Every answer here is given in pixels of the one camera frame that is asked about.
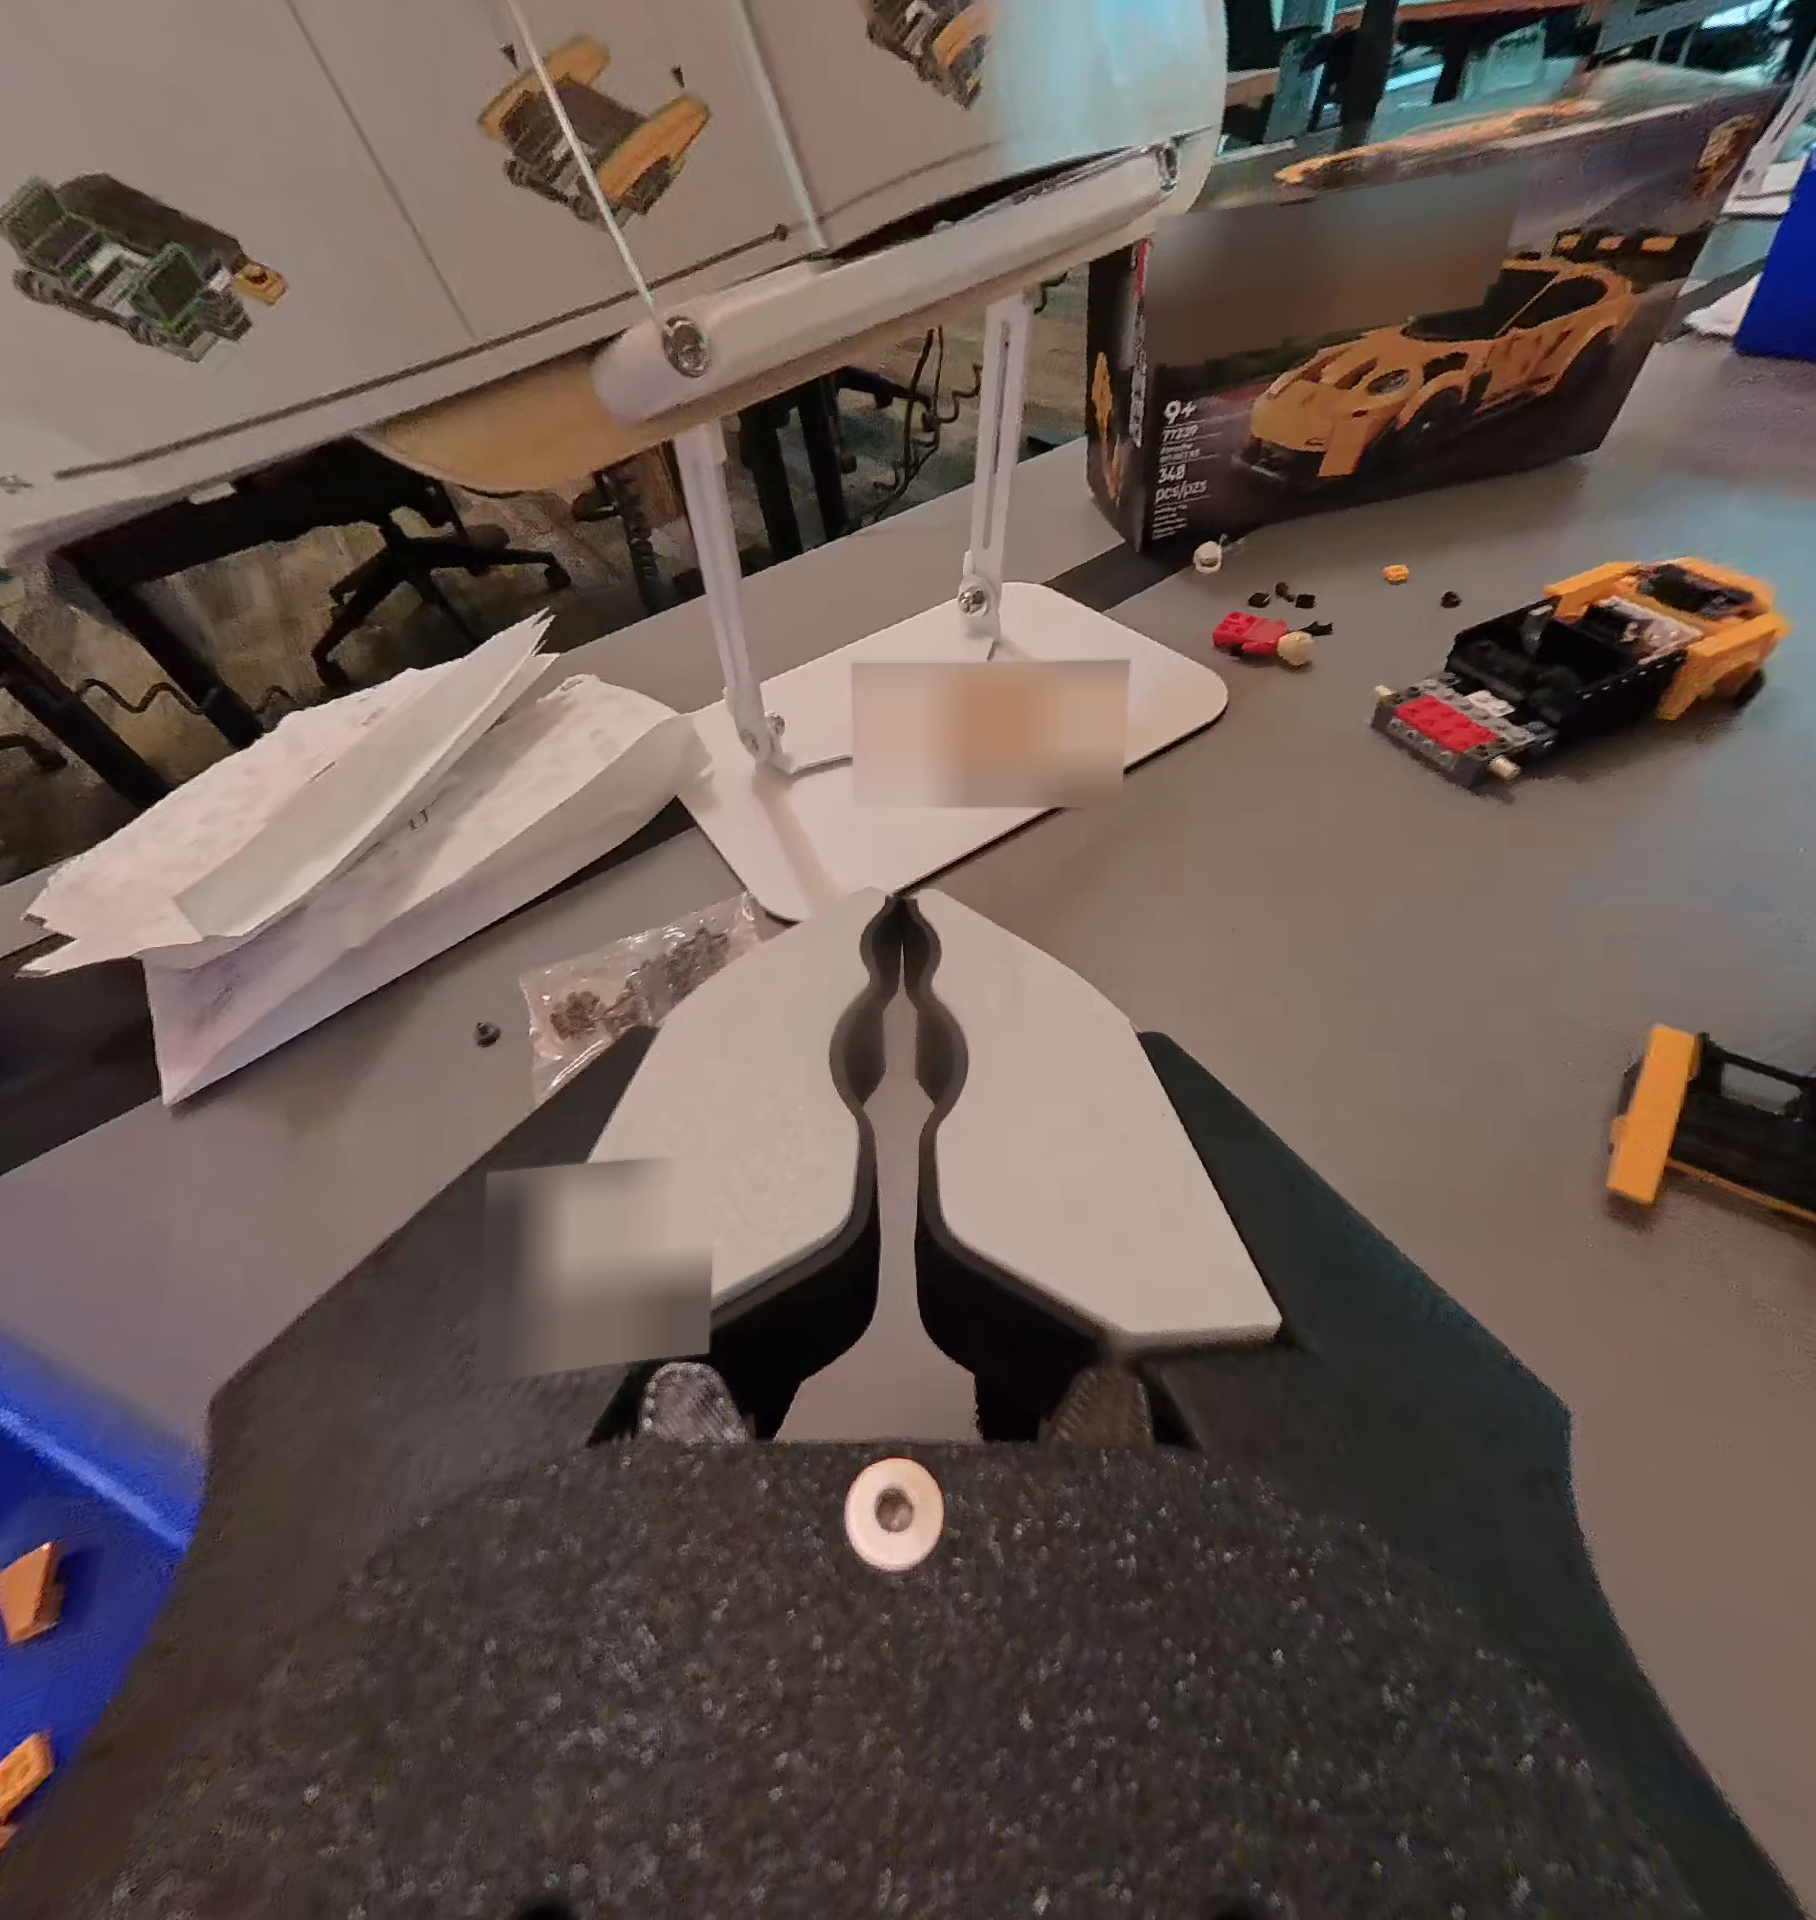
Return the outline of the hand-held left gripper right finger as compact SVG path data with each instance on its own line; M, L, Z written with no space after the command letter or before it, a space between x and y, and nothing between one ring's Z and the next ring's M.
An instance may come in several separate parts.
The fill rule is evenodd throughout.
M1076 1379L1268 1349L1271 1296L1135 1025L937 890L904 903L920 1131L915 1284L987 1440Z

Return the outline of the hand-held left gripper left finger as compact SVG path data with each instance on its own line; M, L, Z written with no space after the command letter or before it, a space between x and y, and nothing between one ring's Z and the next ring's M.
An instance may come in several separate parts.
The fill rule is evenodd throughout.
M867 1333L881 1212L867 1101L896 898L863 890L728 962L659 1028L589 1165L656 1165L707 1255L705 1362L756 1440Z

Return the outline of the orange black lego subassembly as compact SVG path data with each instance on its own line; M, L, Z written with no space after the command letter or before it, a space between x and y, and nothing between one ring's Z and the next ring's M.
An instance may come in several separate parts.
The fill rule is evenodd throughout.
M1679 1176L1816 1231L1816 1073L1656 1022L1619 1082L1607 1148L1613 1203L1651 1209Z

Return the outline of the partly built lego car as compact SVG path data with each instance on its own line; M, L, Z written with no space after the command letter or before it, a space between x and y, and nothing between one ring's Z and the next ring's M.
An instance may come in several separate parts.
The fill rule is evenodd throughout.
M1458 788L1510 787L1573 748L1744 707L1787 632L1747 573L1607 563L1462 628L1435 674L1375 691L1369 728Z

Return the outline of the orange car lego box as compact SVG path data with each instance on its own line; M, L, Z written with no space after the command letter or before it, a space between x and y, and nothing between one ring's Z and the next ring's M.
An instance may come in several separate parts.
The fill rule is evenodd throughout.
M1088 271L1088 486L1137 552L1589 454L1783 83L1622 60L1224 150Z

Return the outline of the pile of orange lego pieces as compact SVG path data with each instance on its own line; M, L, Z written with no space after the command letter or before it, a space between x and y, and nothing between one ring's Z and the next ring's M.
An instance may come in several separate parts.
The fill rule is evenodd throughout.
M42 1541L0 1569L0 1624L6 1647L23 1647L49 1632L61 1613L59 1546ZM0 1759L0 1856L12 1836L10 1814L51 1776L46 1735L19 1741Z

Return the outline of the lego instruction booklet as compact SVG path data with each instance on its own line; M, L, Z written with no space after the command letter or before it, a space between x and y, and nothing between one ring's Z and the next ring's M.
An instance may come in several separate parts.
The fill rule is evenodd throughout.
M1224 4L0 3L0 567L584 355L623 431L1199 192Z

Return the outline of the clear bag of dark parts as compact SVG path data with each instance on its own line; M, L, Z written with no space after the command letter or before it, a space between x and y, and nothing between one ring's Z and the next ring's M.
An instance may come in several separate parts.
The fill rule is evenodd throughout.
M634 1032L654 1032L708 978L778 931L743 894L524 973L537 1088L560 1085Z

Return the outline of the white paper bag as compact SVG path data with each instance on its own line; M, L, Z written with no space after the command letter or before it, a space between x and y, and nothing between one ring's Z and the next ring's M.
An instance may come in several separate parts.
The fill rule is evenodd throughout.
M26 908L30 978L226 952L285 918L415 809L541 678L550 611L451 664L298 709L69 859Z
M692 719L573 676L515 709L410 820L243 945L145 964L159 1101L257 1062L614 852L703 768Z

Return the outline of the white book stand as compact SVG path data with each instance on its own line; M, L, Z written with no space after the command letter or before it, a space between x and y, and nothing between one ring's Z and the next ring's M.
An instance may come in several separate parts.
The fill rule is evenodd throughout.
M440 376L395 447L470 487L671 447L723 676L682 804L778 918L1106 800L1221 716L1206 667L1009 558L1035 287L1196 196L1216 4L317 4L312 33L492 374ZM975 308L965 554L759 679L723 418Z

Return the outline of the black office chair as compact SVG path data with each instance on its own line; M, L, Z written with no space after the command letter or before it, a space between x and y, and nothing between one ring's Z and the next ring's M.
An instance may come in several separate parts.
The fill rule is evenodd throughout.
M493 572L537 570L551 595L570 587L566 570L551 552L516 549L500 525L468 525L450 495L443 507L448 530L428 534L407 534L391 513L383 514L376 522L380 549L330 587L334 615L312 648L312 665L323 689L345 691L351 684L339 661L340 648L399 587L410 587L428 611L440 614L466 648L480 644L483 637L436 583L442 572L484 577Z

